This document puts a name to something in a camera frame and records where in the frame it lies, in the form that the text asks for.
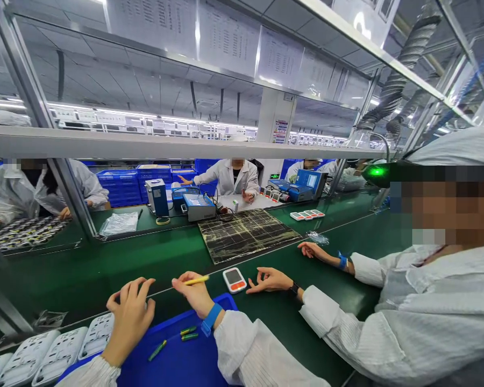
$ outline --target green workbench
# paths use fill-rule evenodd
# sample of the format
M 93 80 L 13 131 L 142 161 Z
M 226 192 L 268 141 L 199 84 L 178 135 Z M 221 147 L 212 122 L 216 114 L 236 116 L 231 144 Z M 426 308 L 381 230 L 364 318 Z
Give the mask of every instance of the green workbench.
M 356 192 L 316 203 L 280 207 L 269 212 L 302 235 L 309 230 L 326 232 L 330 239 L 327 250 L 332 255 L 338 250 L 345 254 L 358 250 L 379 258 L 408 247 L 411 241 L 410 229 L 404 226 L 403 219 L 389 211 L 378 215 L 368 212 L 374 195 L 365 191 Z M 314 208 L 324 212 L 326 217 L 296 222 L 289 216 L 293 211 Z M 92 217 L 96 224 L 102 224 L 113 212 L 133 210 L 136 207 L 96 212 Z M 154 219 L 148 211 L 144 210 L 144 213 L 149 215 L 146 225 L 152 226 Z M 157 293 L 154 296 L 156 316 L 153 323 L 165 321 L 189 309 L 182 296 L 168 289 L 173 277 L 187 270 L 211 274 L 208 288 L 214 297 L 226 292 L 222 274 L 215 271 L 229 264 L 236 264 L 244 276 L 253 278 L 258 266 L 283 270 L 303 287 L 315 284 L 339 302 L 345 311 L 354 313 L 360 319 L 372 313 L 378 300 L 377 289 L 363 285 L 319 261 L 304 258 L 296 248 L 297 243 L 256 257 L 249 256 L 214 266 L 198 227 L 182 226 L 124 240 L 84 245 L 78 249 L 24 256 L 11 260 L 11 270 L 40 310 L 69 312 L 65 325 L 75 323 L 69 329 L 88 325 L 90 316 L 105 311 L 105 302 L 112 293 L 139 276 L 156 279 L 151 288 L 151 293 Z M 349 365 L 316 337 L 297 313 L 299 305 L 294 301 L 279 293 L 253 296 L 241 293 L 234 298 L 241 311 L 253 320 L 260 318 L 314 374 L 337 386 L 351 372 Z

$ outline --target blue wristband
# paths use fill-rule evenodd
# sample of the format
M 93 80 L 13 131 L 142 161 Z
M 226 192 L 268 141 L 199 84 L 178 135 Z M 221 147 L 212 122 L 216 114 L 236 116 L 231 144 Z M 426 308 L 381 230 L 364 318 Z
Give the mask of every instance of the blue wristband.
M 203 323 L 201 324 L 201 330 L 203 331 L 206 337 L 210 336 L 211 328 L 215 324 L 215 320 L 217 320 L 217 317 L 219 316 L 219 313 L 221 312 L 221 310 L 222 310 L 222 306 L 216 303 L 211 309 L 210 313 L 208 313 L 208 316 L 204 319 Z
M 339 269 L 341 270 L 346 269 L 346 265 L 348 264 L 348 258 L 343 256 L 340 252 L 339 252 L 339 258 L 340 258 Z

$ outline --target green battery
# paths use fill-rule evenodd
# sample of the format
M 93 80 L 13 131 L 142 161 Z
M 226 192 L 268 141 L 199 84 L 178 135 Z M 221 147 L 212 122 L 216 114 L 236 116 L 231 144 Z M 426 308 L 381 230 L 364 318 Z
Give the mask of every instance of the green battery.
M 151 356 L 149 356 L 149 361 L 152 361 L 156 355 L 158 355 L 160 353 L 160 351 L 163 349 L 163 347 L 167 345 L 167 340 L 164 340 L 163 343 L 161 343 L 157 348 L 156 350 L 152 353 Z
M 192 333 L 193 331 L 195 331 L 197 329 L 197 327 L 193 326 L 193 327 L 190 327 L 190 328 L 186 328 L 186 329 L 183 329 L 180 334 L 181 336 L 185 336 L 186 334 L 189 334 L 189 333 Z
M 197 339 L 199 337 L 198 333 L 190 333 L 188 335 L 182 336 L 181 341 L 188 341 L 192 339 Z

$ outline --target black anti-static mat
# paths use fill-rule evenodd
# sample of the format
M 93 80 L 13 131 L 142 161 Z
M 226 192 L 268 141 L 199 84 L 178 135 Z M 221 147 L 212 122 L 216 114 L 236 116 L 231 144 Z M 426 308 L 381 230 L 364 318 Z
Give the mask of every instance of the black anti-static mat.
M 214 264 L 301 238 L 262 209 L 239 212 L 229 222 L 211 219 L 198 224 Z

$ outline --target plastic bag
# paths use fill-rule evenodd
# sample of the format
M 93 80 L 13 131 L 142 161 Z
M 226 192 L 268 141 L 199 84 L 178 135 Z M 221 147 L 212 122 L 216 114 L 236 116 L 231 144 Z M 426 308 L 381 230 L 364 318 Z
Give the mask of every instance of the plastic bag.
M 317 243 L 318 245 L 329 245 L 330 244 L 330 241 L 328 240 L 328 237 L 324 236 L 324 235 L 321 235 L 321 234 L 318 234 L 317 232 L 315 231 L 309 231 L 307 233 L 308 237 L 314 241 L 315 243 Z
M 138 212 L 113 214 L 103 223 L 99 235 L 109 237 L 111 235 L 136 231 L 138 224 Z

